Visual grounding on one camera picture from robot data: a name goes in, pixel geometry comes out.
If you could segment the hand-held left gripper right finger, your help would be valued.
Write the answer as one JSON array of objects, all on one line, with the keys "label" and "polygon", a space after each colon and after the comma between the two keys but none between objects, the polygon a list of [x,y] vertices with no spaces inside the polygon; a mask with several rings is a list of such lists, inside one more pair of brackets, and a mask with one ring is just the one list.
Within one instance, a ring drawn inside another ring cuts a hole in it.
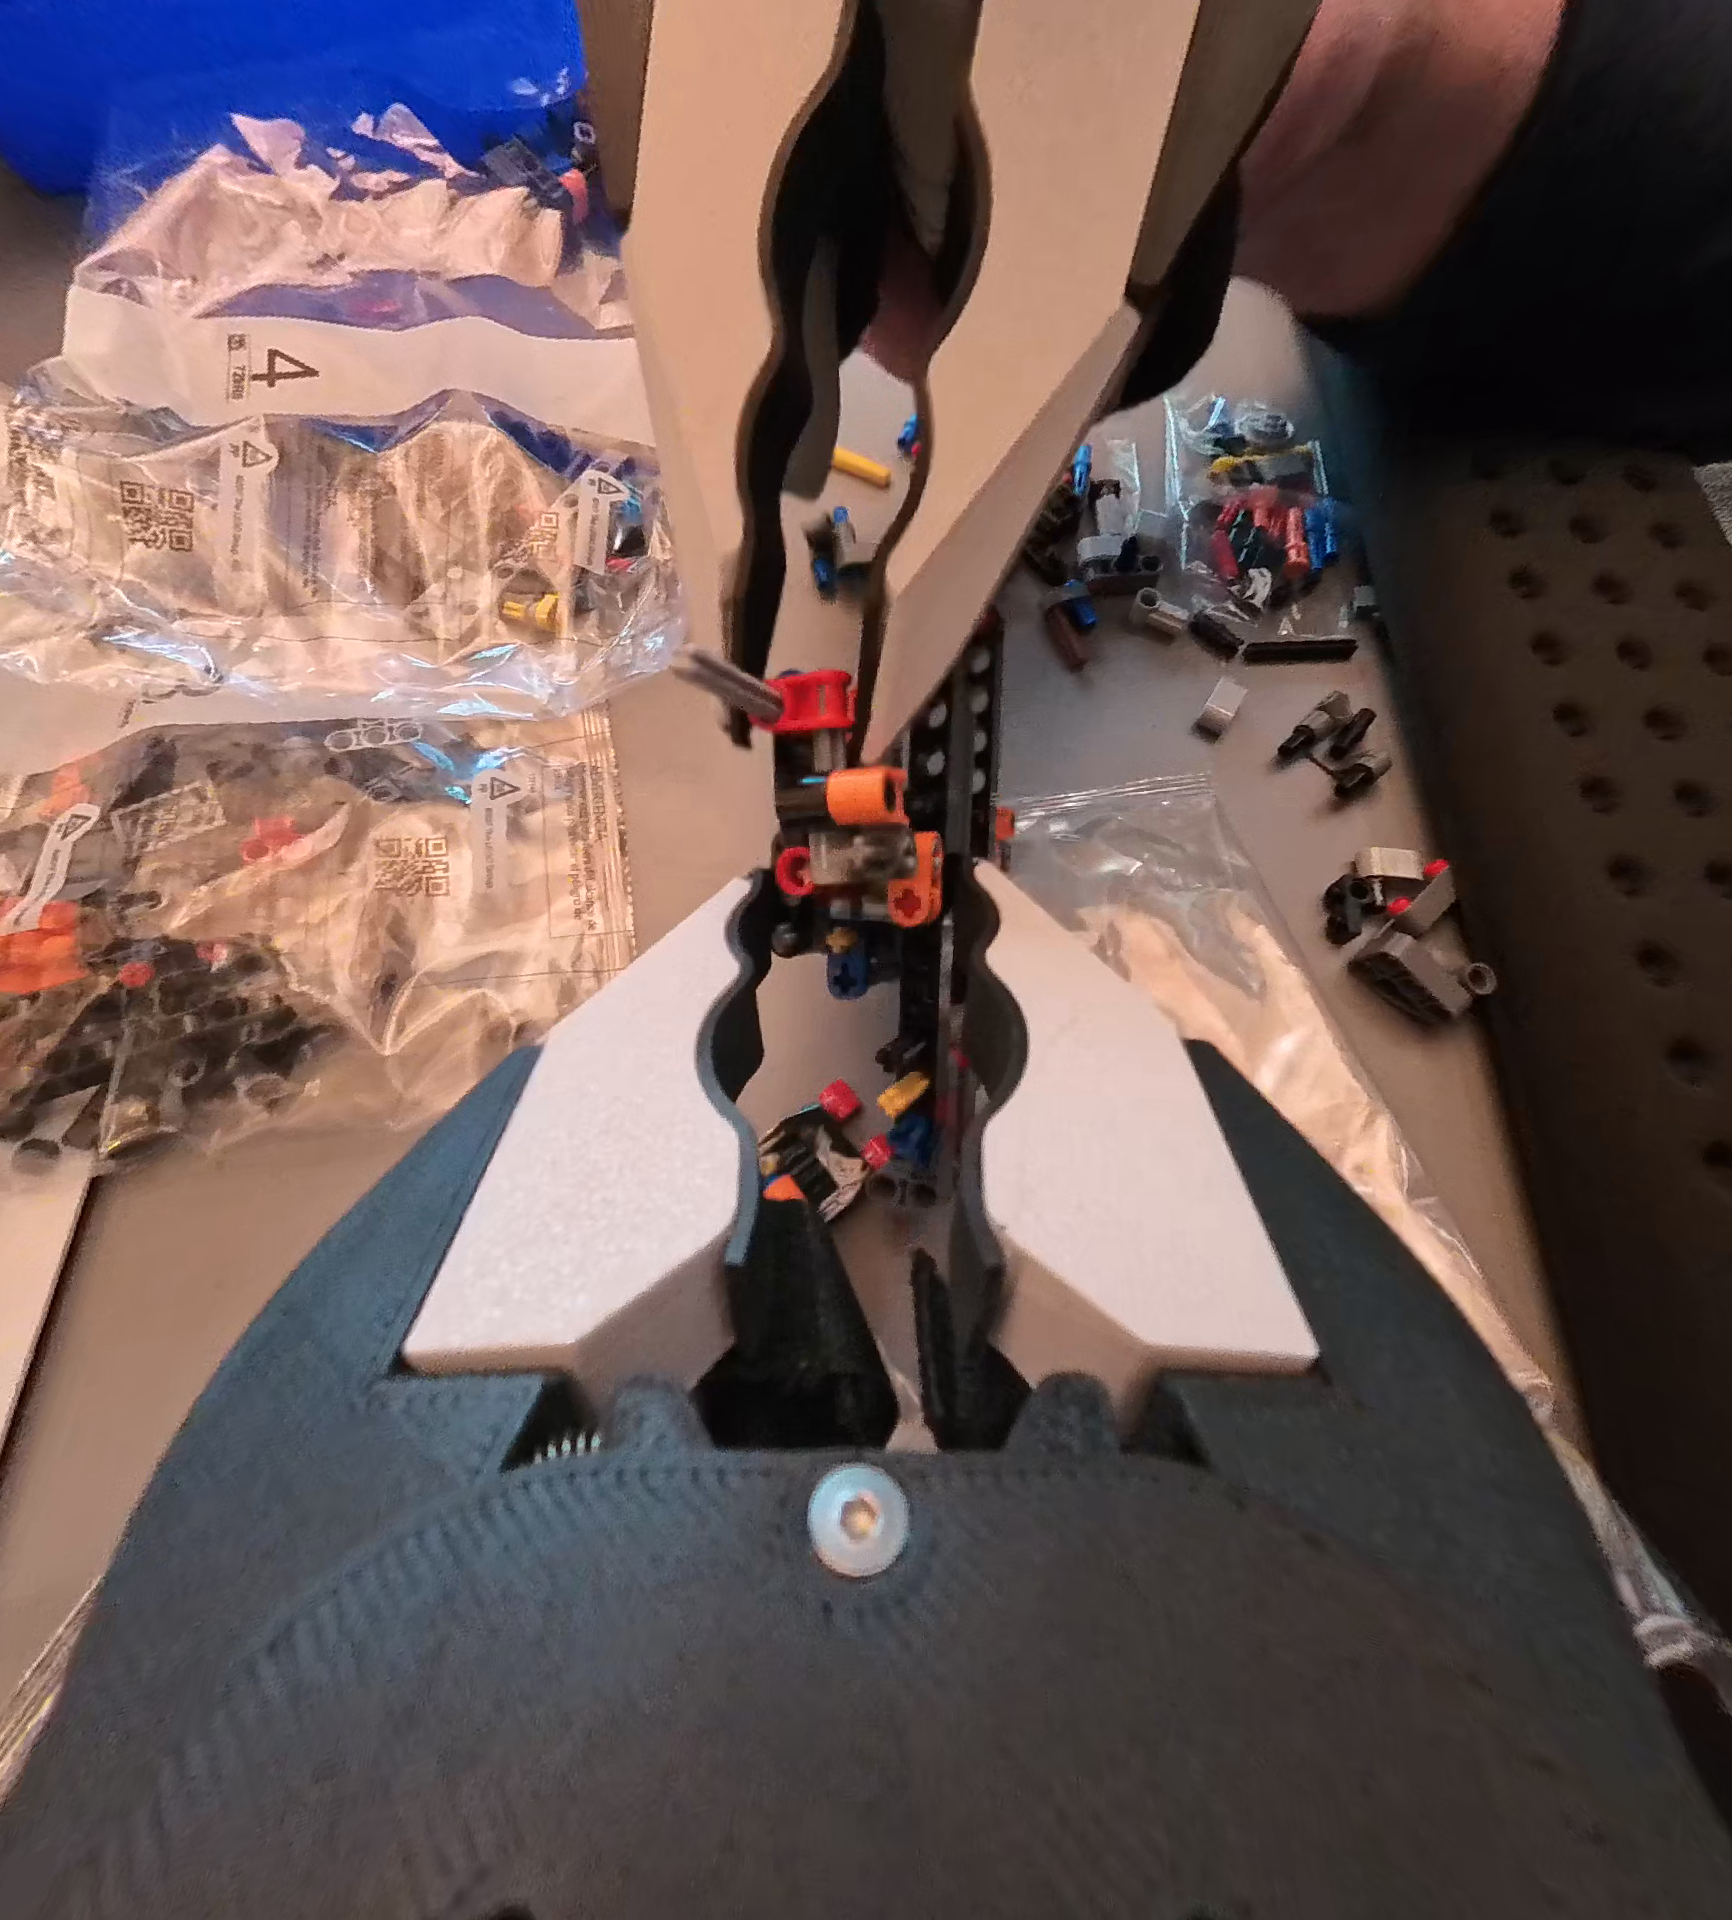
[{"label": "hand-held left gripper right finger", "polygon": [[1165,1376],[1319,1360],[1172,1021],[992,863],[954,932],[974,1100],[947,1240],[951,1372],[1087,1378],[1130,1432]]}]

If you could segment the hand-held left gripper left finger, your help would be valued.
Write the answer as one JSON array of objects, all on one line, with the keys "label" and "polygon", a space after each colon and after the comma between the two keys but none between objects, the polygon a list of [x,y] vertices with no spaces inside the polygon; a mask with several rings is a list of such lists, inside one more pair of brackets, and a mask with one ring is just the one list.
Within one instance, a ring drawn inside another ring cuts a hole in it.
[{"label": "hand-held left gripper left finger", "polygon": [[738,877],[544,1036],[400,1357],[422,1378],[693,1391],[733,1345],[752,1235],[763,877]]}]

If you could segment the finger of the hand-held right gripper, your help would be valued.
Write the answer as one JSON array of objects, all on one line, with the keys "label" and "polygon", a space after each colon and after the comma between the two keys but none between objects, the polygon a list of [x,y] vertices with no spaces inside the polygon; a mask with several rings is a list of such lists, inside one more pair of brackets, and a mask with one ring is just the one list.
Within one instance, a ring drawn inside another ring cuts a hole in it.
[{"label": "finger of the hand-held right gripper", "polygon": [[1277,102],[1318,5],[980,5],[951,130],[972,238],[917,384],[922,473],[877,554],[857,756],[917,714],[1089,429],[1158,270]]},{"label": "finger of the hand-held right gripper", "polygon": [[691,644],[762,681],[839,422],[860,6],[657,3],[623,238]]}]

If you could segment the multicoloured lego assembly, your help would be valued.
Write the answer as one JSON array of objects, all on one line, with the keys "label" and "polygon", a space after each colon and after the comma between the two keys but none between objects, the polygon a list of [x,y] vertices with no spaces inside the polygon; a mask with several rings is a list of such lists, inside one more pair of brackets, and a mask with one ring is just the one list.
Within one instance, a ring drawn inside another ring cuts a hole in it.
[{"label": "multicoloured lego assembly", "polygon": [[972,1107],[956,903],[969,866],[1000,853],[1011,832],[995,801],[1003,636],[1000,610],[987,606],[877,760],[854,759],[857,697],[843,670],[758,681],[693,646],[672,661],[682,683],[769,738],[778,820],[769,875],[781,901],[771,953],[819,959],[838,1003],[896,990],[894,1030],[875,1052],[881,1091],[928,1074],[941,1186]]}]

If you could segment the person's right forearm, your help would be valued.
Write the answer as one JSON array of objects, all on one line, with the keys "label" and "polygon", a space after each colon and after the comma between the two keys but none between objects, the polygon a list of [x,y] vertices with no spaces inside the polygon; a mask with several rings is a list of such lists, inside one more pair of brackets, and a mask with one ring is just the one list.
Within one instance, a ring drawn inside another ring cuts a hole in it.
[{"label": "person's right forearm", "polygon": [[1732,463],[1732,5],[1562,6],[1424,277],[1299,322],[1418,418]]}]

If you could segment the pile of loose lego pieces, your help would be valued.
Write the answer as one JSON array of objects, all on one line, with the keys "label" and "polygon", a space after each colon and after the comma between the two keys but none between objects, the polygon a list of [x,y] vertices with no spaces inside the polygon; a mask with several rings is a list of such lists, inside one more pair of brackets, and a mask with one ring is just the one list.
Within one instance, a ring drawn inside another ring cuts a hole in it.
[{"label": "pile of loose lego pieces", "polygon": [[1154,640],[1188,636],[1190,606],[1167,584],[1177,558],[1177,521],[1146,494],[1138,442],[1083,442],[1046,493],[1020,554],[1057,664],[1083,675],[1112,616]]}]

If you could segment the small red black lego subassembly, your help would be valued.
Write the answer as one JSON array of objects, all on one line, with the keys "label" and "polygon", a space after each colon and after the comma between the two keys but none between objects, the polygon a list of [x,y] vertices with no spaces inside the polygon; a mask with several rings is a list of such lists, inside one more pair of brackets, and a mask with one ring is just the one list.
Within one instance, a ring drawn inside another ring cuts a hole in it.
[{"label": "small red black lego subassembly", "polygon": [[923,1071],[902,1074],[863,1099],[847,1081],[775,1121],[758,1140],[768,1198],[795,1198],[825,1226],[863,1198],[896,1209],[932,1209],[941,1194],[941,1133]]}]

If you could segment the large dark grey lego liftarm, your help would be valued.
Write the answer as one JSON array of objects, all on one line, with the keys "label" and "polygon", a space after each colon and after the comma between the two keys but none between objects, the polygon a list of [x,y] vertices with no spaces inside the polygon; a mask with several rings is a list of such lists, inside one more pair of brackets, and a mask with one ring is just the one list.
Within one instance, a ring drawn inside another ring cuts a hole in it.
[{"label": "large dark grey lego liftarm", "polygon": [[1372,930],[1347,956],[1347,976],[1422,1028],[1464,1021],[1478,1003],[1497,993],[1497,974],[1476,960],[1443,963],[1428,940],[1387,923]]}]

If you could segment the person's right hand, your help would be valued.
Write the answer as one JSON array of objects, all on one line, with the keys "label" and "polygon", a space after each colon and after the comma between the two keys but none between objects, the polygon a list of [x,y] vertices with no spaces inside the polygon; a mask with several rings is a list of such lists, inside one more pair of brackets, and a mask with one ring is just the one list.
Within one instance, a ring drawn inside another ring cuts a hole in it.
[{"label": "person's right hand", "polygon": [[1240,163],[1236,277],[1361,321],[1425,274],[1551,60],[1562,3],[1322,3]]}]

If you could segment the small bag red blue pins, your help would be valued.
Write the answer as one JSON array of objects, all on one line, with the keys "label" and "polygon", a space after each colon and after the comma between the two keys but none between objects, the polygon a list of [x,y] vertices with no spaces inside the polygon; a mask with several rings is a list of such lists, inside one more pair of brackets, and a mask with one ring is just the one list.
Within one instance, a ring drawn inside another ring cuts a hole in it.
[{"label": "small bag red blue pins", "polygon": [[1198,579],[1252,612],[1344,579],[1347,511],[1295,414],[1252,396],[1167,396],[1163,457],[1177,558]]}]

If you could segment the empty clear zip bag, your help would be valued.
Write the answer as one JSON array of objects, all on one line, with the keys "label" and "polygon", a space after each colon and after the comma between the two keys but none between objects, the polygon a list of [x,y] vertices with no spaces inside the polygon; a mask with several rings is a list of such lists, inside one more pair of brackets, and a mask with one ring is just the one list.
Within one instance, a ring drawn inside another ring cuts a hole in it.
[{"label": "empty clear zip bag", "polygon": [[1406,1245],[1548,1439],[1643,1665],[1694,1672],[1732,1721],[1732,1643],[1566,1435],[1556,1380],[1511,1328],[1398,1121],[1281,945],[1208,781],[1136,781],[1011,808],[1011,879],[1142,988],[1184,1040],[1214,1045]]}]

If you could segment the light grey connector red pin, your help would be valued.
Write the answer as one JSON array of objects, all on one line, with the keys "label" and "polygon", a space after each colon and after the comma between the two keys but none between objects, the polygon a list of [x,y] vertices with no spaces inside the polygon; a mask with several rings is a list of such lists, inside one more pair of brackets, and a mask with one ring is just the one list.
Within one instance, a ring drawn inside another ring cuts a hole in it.
[{"label": "light grey connector red pin", "polygon": [[1412,848],[1367,847],[1350,866],[1367,889],[1370,906],[1409,936],[1424,936],[1457,906],[1457,889],[1445,859]]}]

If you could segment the dark perforated board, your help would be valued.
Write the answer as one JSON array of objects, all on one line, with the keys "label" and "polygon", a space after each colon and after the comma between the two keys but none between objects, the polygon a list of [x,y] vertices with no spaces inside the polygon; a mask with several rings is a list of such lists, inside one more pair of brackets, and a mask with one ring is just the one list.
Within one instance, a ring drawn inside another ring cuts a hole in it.
[{"label": "dark perforated board", "polygon": [[[1732,1641],[1732,552],[1640,453],[1361,461],[1589,1448]],[[1677,1717],[1732,1823],[1732,1721]]]}]

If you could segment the blue plastic bin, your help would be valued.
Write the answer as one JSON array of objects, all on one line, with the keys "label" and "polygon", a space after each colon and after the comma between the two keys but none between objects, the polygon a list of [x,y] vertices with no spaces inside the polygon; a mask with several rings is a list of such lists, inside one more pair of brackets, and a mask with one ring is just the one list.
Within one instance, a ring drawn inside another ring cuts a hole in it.
[{"label": "blue plastic bin", "polygon": [[497,126],[587,79],[569,3],[0,3],[0,160],[45,194],[86,188],[110,119],[403,100]]}]

